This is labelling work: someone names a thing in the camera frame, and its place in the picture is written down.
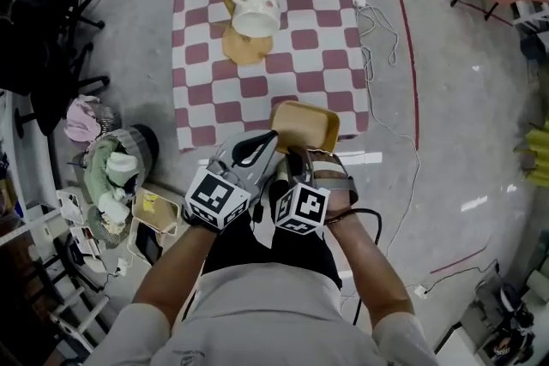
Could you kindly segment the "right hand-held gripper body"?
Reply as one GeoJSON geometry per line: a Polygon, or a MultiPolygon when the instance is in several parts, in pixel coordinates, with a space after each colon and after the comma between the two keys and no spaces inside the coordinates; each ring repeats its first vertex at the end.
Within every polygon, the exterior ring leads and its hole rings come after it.
{"type": "Polygon", "coordinates": [[[274,225],[299,235],[316,232],[324,225],[330,191],[313,184],[274,180],[274,225]]]}

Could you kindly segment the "yellow plastic tray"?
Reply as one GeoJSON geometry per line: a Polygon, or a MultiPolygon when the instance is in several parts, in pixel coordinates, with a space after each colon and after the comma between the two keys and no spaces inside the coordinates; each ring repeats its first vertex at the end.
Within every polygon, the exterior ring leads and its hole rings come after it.
{"type": "Polygon", "coordinates": [[[339,137],[340,119],[330,110],[287,100],[273,108],[269,127],[278,133],[276,151],[279,153],[287,153],[289,147],[333,152],[339,137]]]}

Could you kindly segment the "person's left forearm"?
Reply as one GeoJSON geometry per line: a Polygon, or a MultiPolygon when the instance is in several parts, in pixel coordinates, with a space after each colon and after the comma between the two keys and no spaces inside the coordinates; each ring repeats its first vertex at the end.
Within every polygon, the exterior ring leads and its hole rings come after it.
{"type": "Polygon", "coordinates": [[[145,275],[132,303],[160,310],[170,324],[189,298],[216,234],[201,226],[190,226],[145,275]]]}

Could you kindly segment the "person's right forearm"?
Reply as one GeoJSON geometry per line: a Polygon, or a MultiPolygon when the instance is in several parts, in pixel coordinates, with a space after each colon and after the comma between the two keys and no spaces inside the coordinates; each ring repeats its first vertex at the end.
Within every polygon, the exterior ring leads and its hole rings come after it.
{"type": "Polygon", "coordinates": [[[359,297],[367,308],[371,324],[395,313],[414,313],[401,278],[362,226],[352,209],[338,212],[328,228],[341,246],[353,273],[359,297]]]}

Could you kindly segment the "person's right hand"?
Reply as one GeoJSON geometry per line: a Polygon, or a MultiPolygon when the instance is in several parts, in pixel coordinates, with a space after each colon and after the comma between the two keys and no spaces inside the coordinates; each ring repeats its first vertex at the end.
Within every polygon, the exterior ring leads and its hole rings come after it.
{"type": "Polygon", "coordinates": [[[309,151],[309,156],[314,186],[330,191],[325,224],[333,224],[347,216],[358,200],[353,178],[336,154],[317,149],[309,151]]]}

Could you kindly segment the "black wrist band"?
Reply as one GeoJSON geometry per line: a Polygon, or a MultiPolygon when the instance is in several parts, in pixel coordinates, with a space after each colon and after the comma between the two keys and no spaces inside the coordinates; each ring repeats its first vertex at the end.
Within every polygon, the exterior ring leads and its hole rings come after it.
{"type": "Polygon", "coordinates": [[[202,227],[208,231],[213,232],[215,235],[220,234],[220,229],[210,224],[208,221],[205,221],[201,217],[195,215],[190,207],[187,207],[185,204],[181,207],[181,216],[183,221],[193,227],[202,227]]]}

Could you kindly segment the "person's black trousers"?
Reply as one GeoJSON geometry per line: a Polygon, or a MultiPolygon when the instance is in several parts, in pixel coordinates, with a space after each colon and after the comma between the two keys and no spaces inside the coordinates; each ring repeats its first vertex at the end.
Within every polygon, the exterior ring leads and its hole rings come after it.
{"type": "Polygon", "coordinates": [[[242,213],[217,236],[203,273],[238,265],[279,263],[320,273],[334,281],[338,288],[342,287],[333,254],[315,232],[301,236],[277,228],[268,248],[256,240],[251,221],[249,213],[242,213]]]}

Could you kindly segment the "pink checkered cloth table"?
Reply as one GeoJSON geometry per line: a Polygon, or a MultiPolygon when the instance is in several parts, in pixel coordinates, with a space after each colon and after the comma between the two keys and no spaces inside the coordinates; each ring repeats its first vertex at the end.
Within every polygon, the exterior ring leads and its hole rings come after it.
{"type": "Polygon", "coordinates": [[[259,63],[222,50],[221,0],[174,0],[172,87],[178,148],[216,146],[265,129],[271,109],[297,100],[335,112],[340,136],[367,130],[368,98],[353,0],[279,0],[281,28],[259,63]]]}

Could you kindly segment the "black tablet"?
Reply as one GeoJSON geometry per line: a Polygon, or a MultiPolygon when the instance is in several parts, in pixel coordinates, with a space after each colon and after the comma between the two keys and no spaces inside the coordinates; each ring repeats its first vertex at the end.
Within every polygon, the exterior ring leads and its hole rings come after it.
{"type": "Polygon", "coordinates": [[[156,231],[148,225],[140,222],[136,233],[136,247],[152,266],[161,257],[163,249],[160,246],[156,231]]]}

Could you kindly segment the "dark laundry basket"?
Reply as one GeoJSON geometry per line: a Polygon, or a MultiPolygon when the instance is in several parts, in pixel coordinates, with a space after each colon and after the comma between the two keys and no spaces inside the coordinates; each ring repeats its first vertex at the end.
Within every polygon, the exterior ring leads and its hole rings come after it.
{"type": "Polygon", "coordinates": [[[133,185],[129,186],[126,184],[124,186],[124,190],[130,196],[133,196],[143,185],[159,156],[160,147],[158,139],[154,132],[146,125],[134,124],[101,135],[98,140],[93,141],[83,152],[77,154],[71,162],[78,187],[83,193],[84,200],[89,204],[94,204],[94,199],[90,195],[85,183],[85,170],[91,162],[94,148],[106,139],[117,143],[116,152],[133,155],[137,159],[138,172],[130,179],[133,185]]]}

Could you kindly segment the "person's white shirt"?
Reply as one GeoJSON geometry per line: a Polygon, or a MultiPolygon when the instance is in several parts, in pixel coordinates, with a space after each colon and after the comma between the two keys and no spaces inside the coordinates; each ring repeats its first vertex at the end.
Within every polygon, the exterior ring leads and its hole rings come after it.
{"type": "Polygon", "coordinates": [[[281,264],[203,275],[188,317],[125,307],[85,366],[437,366],[419,320],[397,312],[371,333],[345,321],[327,277],[281,264]]]}

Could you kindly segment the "small mesh basket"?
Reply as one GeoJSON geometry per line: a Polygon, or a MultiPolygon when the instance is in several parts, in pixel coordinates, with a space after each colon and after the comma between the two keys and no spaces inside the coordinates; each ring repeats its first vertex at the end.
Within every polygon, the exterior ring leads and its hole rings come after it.
{"type": "Polygon", "coordinates": [[[103,218],[103,213],[92,205],[87,212],[87,226],[94,238],[104,243],[107,249],[115,249],[130,233],[130,224],[117,225],[103,218]]]}

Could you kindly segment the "green cloth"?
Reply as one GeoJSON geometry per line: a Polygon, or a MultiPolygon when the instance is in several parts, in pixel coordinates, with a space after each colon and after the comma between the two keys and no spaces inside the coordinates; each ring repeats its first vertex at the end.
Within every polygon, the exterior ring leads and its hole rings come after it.
{"type": "Polygon", "coordinates": [[[113,193],[116,189],[109,181],[106,164],[118,145],[117,140],[106,137],[99,139],[88,150],[84,182],[93,203],[98,203],[103,194],[113,193]]]}

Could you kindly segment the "white mug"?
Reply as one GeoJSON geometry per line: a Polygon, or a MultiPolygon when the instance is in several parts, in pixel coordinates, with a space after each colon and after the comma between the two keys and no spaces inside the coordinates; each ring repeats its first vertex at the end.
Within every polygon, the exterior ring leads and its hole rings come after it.
{"type": "Polygon", "coordinates": [[[232,0],[232,27],[250,38],[274,36],[281,25],[281,8],[278,0],[232,0]]]}

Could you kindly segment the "pink cloth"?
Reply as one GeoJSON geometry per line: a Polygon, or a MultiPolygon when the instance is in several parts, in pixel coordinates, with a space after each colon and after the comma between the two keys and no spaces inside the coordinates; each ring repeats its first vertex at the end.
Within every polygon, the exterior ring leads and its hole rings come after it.
{"type": "Polygon", "coordinates": [[[72,141],[91,142],[100,135],[101,125],[94,112],[99,103],[98,97],[87,95],[79,95],[71,102],[63,130],[72,141]]]}

